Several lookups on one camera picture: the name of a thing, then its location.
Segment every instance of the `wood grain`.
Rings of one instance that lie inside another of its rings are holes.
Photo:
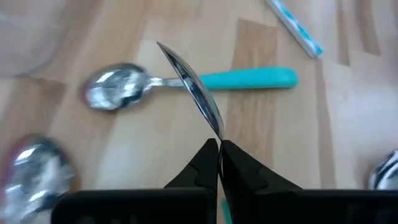
[[[326,86],[321,60],[315,62],[315,82],[317,86],[318,149],[321,187],[336,188],[335,163],[330,115],[326,98]]]
[[[346,33],[345,15],[342,0],[337,2],[337,23],[338,23],[338,61],[342,65],[349,66],[349,50]]]
[[[303,188],[365,188],[371,167],[398,146],[398,3],[284,3],[325,49],[320,60],[261,0],[79,1],[54,60],[30,77],[0,80],[0,152],[24,134],[46,133],[70,156],[80,189],[163,187],[216,137],[190,95],[159,88],[133,108],[104,113],[77,93],[111,63],[177,77],[161,41],[198,74],[295,70],[295,88],[214,91],[226,137]],[[43,9],[43,17],[59,10]]]
[[[381,51],[373,20],[372,1],[356,0],[356,16],[361,32],[363,50],[366,53],[380,56]]]
[[[276,37],[275,27],[240,19],[233,69],[275,65]],[[270,167],[276,94],[277,90],[235,91],[229,96],[226,116],[226,138]]]

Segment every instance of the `blue and white object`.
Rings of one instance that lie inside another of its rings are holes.
[[[266,0],[268,5],[278,15],[279,19],[285,24],[288,30],[297,39],[304,50],[311,58],[317,58],[322,54],[322,48],[313,40],[301,24],[291,15],[289,10],[280,0]]]

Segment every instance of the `metal spoon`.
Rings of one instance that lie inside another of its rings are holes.
[[[369,176],[371,190],[398,190],[398,149],[390,152]]]
[[[284,67],[263,67],[201,76],[211,89],[290,88],[297,76]],[[94,73],[82,86],[81,97],[91,108],[115,110],[135,105],[154,86],[184,87],[179,78],[157,78],[131,63],[120,63]]]
[[[190,92],[193,100],[206,118],[207,122],[210,124],[211,128],[214,130],[220,140],[224,140],[223,118],[221,117],[220,111],[218,110],[217,104],[212,95],[206,89],[198,75],[180,56],[178,56],[173,50],[165,45],[159,42],[157,44],[162,49],[174,70],[177,72],[177,75],[185,85],[185,88]],[[223,178],[222,150],[223,148],[221,147],[219,152],[220,156],[218,158],[221,180]]]
[[[1,218],[8,223],[33,220],[70,190],[73,171],[55,143],[29,134],[15,143],[2,169]]]

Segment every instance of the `teal handle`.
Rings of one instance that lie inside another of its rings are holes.
[[[297,85],[296,73],[284,67],[249,68],[201,75],[209,90],[291,88]]]

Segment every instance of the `spoon handle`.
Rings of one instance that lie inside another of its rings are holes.
[[[291,88],[297,84],[296,73],[284,67],[263,67],[201,75],[210,90],[253,88]]]

